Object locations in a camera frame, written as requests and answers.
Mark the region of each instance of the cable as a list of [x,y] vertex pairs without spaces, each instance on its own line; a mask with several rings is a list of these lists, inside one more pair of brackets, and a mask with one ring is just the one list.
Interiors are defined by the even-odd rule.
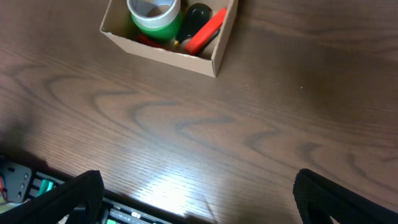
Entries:
[[7,202],[7,194],[5,193],[5,191],[4,191],[4,187],[5,186],[5,184],[4,184],[4,179],[3,179],[3,177],[0,175],[0,191],[1,191],[1,195],[2,195],[2,197],[4,198],[4,200]]

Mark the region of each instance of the white tape roll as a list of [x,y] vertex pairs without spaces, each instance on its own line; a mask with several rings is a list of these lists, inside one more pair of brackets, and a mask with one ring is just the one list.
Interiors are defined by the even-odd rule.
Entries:
[[[181,0],[127,0],[131,14],[146,28],[156,29],[169,25],[178,15]],[[158,16],[148,17],[150,12],[168,10]]]

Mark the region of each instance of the wood grain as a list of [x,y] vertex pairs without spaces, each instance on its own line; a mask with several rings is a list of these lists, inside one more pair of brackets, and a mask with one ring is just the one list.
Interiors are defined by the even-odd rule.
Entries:
[[240,1],[217,79],[125,54],[107,3],[0,2],[0,133],[27,123],[49,166],[220,223],[300,223],[301,168],[398,211],[394,1]]

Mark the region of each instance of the cardboard box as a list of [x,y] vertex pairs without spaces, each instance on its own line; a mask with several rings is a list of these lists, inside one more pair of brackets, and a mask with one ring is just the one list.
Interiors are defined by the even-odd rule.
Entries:
[[171,52],[133,41],[138,28],[131,19],[126,0],[109,1],[99,30],[127,53],[216,77],[236,17],[238,0],[182,0],[182,10],[198,2],[209,6],[213,10],[213,15],[225,7],[227,15],[218,37],[197,57],[183,54],[182,50]]

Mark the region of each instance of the wooden table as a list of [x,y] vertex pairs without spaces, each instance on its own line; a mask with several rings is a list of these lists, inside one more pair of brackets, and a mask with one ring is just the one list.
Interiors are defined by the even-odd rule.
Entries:
[[241,0],[217,79],[124,53],[107,4],[0,2],[3,134],[27,124],[50,167],[219,223],[300,223],[301,168],[398,211],[396,1]]

